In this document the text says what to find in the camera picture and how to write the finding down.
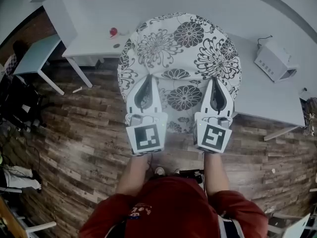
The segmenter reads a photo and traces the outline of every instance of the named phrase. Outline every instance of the black and white floral pattern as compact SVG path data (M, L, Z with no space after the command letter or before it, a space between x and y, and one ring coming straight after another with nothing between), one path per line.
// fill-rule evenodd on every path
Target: black and white floral pattern
M173 56L182 52L183 49L180 49L173 34L169 34L166 29L159 29L157 33L144 36L138 45L139 63L149 68L156 65L167 68L174 62Z
M167 130L174 133L193 133L194 114L212 76L233 100L241 83L238 52L226 33L206 18L179 12L142 23L127 41L118 66L124 100L147 74L156 78ZM148 95L141 105L148 106Z
M217 37L205 39L203 47L199 48L198 59L194 60L199 69L196 74L201 74L203 79L212 76L231 79L240 73L240 60L237 56L227 59L221 52L224 39L218 40Z
M175 41L186 48L197 46L203 38L204 30L194 22L184 22L174 32Z
M188 110L196 106L202 100L202 95L199 88L195 86L180 86L170 92L167 101L173 109L178 111Z
M166 79L184 79L190 77L189 73L183 69L171 69L171 70L166 70L162 74L163 78Z

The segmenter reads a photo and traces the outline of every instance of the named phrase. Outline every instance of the black chair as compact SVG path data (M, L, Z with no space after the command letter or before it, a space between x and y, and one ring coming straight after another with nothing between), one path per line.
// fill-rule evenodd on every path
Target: black chair
M30 131L35 120L38 126L46 127L41 116L41 110L54 103L42 106L44 95L38 94L31 84L24 84L17 77L12 82L4 76L0 82L0 114L19 129Z

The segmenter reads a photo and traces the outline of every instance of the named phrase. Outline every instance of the wooden floor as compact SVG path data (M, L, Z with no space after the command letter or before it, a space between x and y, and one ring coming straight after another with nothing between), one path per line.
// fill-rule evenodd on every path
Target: wooden floor
M15 132L4 152L18 165L38 168L40 152L42 193L27 190L21 196L28 216L35 223L55 220L57 227L46 237L77 237L79 228L98 202L114 193L129 160L125 132L125 104L116 81L116 63L86 70L93 88L73 90L83 82L71 68L53 70L53 81L65 91L61 96L38 79L38 90L55 107L43 111L46 128L24 136ZM223 154L231 188L256 202L265 212L303 215L315 194L317 155L315 139L298 129L278 139L263 142L263 136L282 124L237 116L232 136ZM2 144L5 137L0 136ZM202 168L202 155L192 146L191 135L168 135L166 150L154 156L153 168Z

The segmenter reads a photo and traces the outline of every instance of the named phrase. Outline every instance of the red shirt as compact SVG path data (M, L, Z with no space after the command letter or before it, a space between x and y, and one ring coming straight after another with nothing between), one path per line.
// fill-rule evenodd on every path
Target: red shirt
M149 181L136 197L115 194L102 201L79 237L105 238L127 219L126 238L218 238L218 214L224 212L239 222L245 238L266 237L264 212L242 194L220 191L207 197L195 180L179 177Z

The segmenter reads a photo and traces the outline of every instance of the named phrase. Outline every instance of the black and white square marker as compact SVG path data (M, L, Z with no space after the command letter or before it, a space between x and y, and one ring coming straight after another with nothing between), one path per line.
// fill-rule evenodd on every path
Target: black and white square marker
M207 124L202 145L221 150L226 131Z
M134 128L138 150L159 146L159 134L156 124Z

